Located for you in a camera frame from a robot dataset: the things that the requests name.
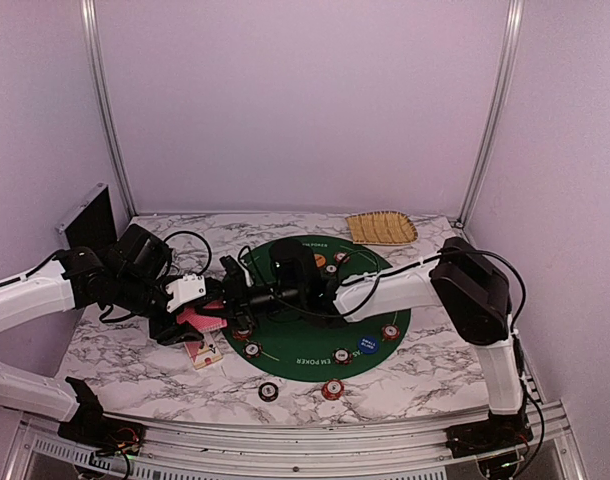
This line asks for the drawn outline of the woven bamboo tray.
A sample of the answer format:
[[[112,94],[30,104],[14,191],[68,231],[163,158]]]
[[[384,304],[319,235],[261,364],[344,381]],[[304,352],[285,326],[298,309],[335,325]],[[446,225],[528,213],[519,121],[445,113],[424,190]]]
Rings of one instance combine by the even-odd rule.
[[[418,239],[416,226],[401,212],[367,212],[347,216],[345,220],[354,244],[399,246]]]

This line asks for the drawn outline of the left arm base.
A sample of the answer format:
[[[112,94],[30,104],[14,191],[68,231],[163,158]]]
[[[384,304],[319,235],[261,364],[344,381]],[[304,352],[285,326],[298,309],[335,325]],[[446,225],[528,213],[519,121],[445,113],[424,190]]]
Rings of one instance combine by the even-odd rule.
[[[145,427],[140,423],[106,417],[61,422],[58,428],[61,438],[94,447],[99,456],[137,453],[144,434]]]

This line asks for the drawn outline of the brown poker chip stack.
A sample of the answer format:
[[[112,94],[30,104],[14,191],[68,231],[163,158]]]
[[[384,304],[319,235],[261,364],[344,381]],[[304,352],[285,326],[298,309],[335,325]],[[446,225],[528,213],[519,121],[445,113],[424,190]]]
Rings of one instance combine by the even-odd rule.
[[[264,402],[273,402],[278,398],[278,386],[272,382],[265,382],[258,388],[259,398]]]

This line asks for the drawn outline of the red playing card deck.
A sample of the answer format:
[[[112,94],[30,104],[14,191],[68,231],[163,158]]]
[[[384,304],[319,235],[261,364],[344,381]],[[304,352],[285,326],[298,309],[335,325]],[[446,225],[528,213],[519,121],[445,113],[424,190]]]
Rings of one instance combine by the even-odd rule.
[[[204,315],[187,306],[178,316],[178,324],[188,324],[200,333],[210,333],[227,327],[227,320],[221,317]]]

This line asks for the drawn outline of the front aluminium rail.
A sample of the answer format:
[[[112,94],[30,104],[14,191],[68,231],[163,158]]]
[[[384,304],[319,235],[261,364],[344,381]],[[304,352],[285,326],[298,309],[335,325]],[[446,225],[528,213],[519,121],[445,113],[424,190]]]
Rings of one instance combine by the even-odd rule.
[[[142,420],[139,453],[91,460],[92,448],[61,439],[55,422],[22,415],[1,479],[414,479],[481,478],[491,454],[456,459],[446,428],[482,419],[484,408],[384,423],[268,426]]]

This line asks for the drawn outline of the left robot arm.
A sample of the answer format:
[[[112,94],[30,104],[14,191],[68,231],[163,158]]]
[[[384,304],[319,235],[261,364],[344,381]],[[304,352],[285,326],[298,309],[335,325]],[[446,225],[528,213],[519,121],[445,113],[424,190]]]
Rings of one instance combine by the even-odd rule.
[[[155,277],[112,272],[86,247],[60,250],[34,269],[0,282],[0,333],[92,304],[119,307],[175,328],[176,312],[206,293],[202,276],[184,275],[162,287]],[[59,381],[0,362],[0,406],[71,421],[87,443],[101,445],[111,436],[111,423],[98,413],[100,407],[85,405],[88,393],[77,379]]]

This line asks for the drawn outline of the orange big blind button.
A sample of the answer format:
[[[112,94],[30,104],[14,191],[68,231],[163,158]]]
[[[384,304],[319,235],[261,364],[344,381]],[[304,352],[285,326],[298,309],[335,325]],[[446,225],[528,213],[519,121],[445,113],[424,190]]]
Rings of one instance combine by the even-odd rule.
[[[323,268],[327,263],[325,256],[321,254],[315,254],[314,259],[318,268]]]

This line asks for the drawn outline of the round green poker mat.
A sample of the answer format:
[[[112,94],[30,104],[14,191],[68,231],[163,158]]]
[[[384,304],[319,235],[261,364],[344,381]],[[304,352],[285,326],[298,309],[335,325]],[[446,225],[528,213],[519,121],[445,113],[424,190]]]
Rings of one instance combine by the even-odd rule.
[[[351,241],[326,235],[300,235],[296,238],[302,244],[309,246],[314,254],[324,255],[327,263],[319,268],[323,280],[333,279],[325,267],[335,264],[334,255],[337,252],[357,252],[350,256],[348,265],[341,268],[340,279],[345,280],[352,274],[372,273],[378,269],[392,267],[391,263],[370,249],[354,245]],[[268,282],[275,280],[270,264],[269,248],[274,241],[267,242],[252,250],[244,250],[241,254],[243,266],[249,267],[252,278],[256,280],[257,270],[251,258],[254,258],[263,278]],[[280,314],[276,321],[264,316],[258,316],[258,327],[246,341],[237,341],[232,337],[232,331],[225,331],[224,336],[231,348],[256,368],[287,380],[300,382],[325,383],[332,378],[346,379],[376,368],[392,355],[406,334],[411,323],[411,311],[402,310],[371,317],[359,323],[347,323],[335,319],[331,325],[318,322],[297,320],[285,322],[292,317]],[[382,340],[381,329],[384,325],[394,324],[399,327],[401,335],[394,341]],[[372,336],[379,340],[379,351],[372,355],[362,354],[357,343],[363,336]],[[247,342],[256,341],[262,345],[260,357],[247,359],[243,347]],[[352,352],[353,360],[347,366],[336,364],[332,359],[333,352],[345,348]]]

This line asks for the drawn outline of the gold card deck box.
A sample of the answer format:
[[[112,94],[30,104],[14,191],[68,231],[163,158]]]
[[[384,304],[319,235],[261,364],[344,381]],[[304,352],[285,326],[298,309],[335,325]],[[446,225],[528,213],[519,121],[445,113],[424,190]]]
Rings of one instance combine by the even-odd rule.
[[[204,333],[202,340],[185,342],[184,346],[191,365],[196,370],[214,365],[223,358],[211,333]]]

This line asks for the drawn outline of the left aluminium frame post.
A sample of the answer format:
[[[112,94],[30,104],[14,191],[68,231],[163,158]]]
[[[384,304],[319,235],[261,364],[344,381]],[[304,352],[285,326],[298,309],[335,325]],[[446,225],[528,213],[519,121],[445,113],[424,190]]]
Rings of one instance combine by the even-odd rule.
[[[129,185],[127,169],[113,118],[110,93],[103,63],[101,38],[98,29],[96,2],[94,0],[82,0],[80,4],[92,83],[99,109],[101,125],[109,151],[110,163],[122,204],[128,218],[132,219],[137,215],[137,209]]]

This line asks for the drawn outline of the blue small blind button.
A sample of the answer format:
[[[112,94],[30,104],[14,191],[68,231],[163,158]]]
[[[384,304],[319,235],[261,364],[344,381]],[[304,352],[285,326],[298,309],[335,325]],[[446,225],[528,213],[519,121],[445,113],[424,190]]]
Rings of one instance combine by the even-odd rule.
[[[365,355],[372,355],[379,351],[379,340],[372,336],[363,336],[357,343],[358,350]]]

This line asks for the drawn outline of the aluminium frame post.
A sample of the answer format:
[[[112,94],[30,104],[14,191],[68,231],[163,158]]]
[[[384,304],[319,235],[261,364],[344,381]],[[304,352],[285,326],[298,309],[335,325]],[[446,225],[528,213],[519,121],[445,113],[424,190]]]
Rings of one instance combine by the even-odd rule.
[[[98,29],[96,2],[94,0],[82,0],[80,4],[92,83],[99,109],[101,125],[109,151],[110,163],[122,204],[128,218],[132,219],[137,215],[137,209],[129,185],[127,169],[113,118],[110,93],[103,63],[101,38]]]
[[[498,126],[511,87],[524,6],[525,2],[523,0],[511,0],[508,3],[506,24],[491,102],[464,200],[459,214],[454,221],[454,225],[460,229],[465,229],[473,218],[476,202],[491,162]]]

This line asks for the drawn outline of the orange chip stack top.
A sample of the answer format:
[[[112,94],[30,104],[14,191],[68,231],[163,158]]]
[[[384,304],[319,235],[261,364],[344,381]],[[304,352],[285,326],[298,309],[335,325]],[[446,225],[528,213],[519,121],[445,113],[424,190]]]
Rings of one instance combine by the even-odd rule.
[[[343,265],[349,261],[350,253],[349,252],[337,252],[334,255],[335,264],[337,266]]]

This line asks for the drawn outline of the orange poker chip stack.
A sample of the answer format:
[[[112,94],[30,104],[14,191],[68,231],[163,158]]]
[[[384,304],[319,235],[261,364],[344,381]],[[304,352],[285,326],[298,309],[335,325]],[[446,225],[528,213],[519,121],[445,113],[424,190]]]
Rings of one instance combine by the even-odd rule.
[[[328,380],[321,388],[321,394],[326,400],[334,401],[342,397],[344,384],[339,379]]]

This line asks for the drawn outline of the right aluminium frame post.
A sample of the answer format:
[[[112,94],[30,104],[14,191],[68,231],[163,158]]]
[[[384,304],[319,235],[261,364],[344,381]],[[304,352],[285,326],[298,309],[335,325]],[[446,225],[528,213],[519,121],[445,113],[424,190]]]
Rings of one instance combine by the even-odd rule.
[[[476,202],[491,162],[498,126],[511,87],[524,6],[525,2],[523,0],[511,0],[508,3],[506,24],[491,102],[464,200],[459,214],[454,221],[454,225],[460,229],[465,229],[473,218]]]

